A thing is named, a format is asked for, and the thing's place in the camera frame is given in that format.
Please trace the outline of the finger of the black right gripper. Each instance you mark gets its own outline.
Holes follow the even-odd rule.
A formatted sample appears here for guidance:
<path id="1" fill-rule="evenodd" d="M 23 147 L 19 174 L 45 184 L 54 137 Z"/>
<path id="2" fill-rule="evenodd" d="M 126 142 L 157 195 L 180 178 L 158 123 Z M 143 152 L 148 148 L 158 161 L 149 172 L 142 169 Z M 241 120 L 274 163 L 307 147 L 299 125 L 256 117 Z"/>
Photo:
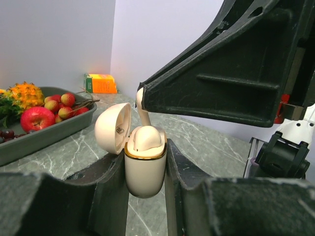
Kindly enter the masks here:
<path id="1" fill-rule="evenodd" d="M 299 38 L 298 0 L 225 0 L 206 31 L 138 88 L 152 113 L 271 127 Z"/>

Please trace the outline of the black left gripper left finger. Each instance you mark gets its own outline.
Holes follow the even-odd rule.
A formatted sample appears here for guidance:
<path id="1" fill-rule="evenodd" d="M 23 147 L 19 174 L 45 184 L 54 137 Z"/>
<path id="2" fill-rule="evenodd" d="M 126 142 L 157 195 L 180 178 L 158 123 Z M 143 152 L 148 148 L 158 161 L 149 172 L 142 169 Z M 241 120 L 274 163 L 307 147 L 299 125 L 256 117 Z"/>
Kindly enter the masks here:
<path id="1" fill-rule="evenodd" d="M 128 190 L 124 154 L 106 154 L 64 180 L 1 173 L 3 236 L 123 236 Z"/>

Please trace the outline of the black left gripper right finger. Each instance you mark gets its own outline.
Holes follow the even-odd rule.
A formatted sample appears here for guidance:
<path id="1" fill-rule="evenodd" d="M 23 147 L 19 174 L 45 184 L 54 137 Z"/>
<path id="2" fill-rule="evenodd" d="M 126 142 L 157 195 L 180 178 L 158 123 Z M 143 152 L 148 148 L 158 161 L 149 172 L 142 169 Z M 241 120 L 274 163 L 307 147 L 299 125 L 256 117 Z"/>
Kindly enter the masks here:
<path id="1" fill-rule="evenodd" d="M 315 187 L 302 179 L 212 177 L 167 141 L 170 236 L 312 236 Z"/>

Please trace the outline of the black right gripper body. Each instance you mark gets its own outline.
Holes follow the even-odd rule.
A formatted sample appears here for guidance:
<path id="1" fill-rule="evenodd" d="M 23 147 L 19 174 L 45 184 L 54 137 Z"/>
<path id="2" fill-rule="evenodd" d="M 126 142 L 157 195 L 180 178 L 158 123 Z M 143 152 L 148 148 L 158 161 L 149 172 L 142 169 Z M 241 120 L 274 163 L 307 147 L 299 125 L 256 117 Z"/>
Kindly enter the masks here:
<path id="1" fill-rule="evenodd" d="M 299 38 L 279 106 L 278 123 L 284 119 L 302 120 L 306 109 L 315 104 L 315 2 L 303 3 L 298 29 Z"/>

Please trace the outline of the pink earbuds charging case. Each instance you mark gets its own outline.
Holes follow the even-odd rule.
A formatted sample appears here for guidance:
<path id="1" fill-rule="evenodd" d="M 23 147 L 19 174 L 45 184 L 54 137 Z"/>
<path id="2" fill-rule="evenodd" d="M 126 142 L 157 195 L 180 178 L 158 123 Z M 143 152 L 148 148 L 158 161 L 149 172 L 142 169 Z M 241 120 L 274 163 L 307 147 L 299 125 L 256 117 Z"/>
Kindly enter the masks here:
<path id="1" fill-rule="evenodd" d="M 139 111 L 141 126 L 152 126 L 149 115 Z M 147 151 L 135 151 L 133 132 L 131 130 L 131 105 L 121 103 L 105 110 L 96 120 L 94 135 L 97 144 L 111 154 L 123 154 L 125 159 L 126 185 L 130 192 L 138 198 L 150 198 L 156 195 L 163 185 L 167 137 L 162 128 L 155 127 L 162 138 L 160 147 Z"/>

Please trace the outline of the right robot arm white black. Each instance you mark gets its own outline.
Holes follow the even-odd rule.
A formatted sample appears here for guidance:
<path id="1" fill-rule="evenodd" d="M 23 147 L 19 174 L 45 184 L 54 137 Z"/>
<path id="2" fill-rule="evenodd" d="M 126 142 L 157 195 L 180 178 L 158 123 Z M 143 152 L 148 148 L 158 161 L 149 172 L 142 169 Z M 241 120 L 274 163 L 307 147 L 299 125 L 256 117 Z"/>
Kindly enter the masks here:
<path id="1" fill-rule="evenodd" d="M 315 3 L 225 0 L 207 30 L 138 87 L 148 113 L 278 130 L 252 158 L 255 177 L 304 178 L 315 128 Z"/>

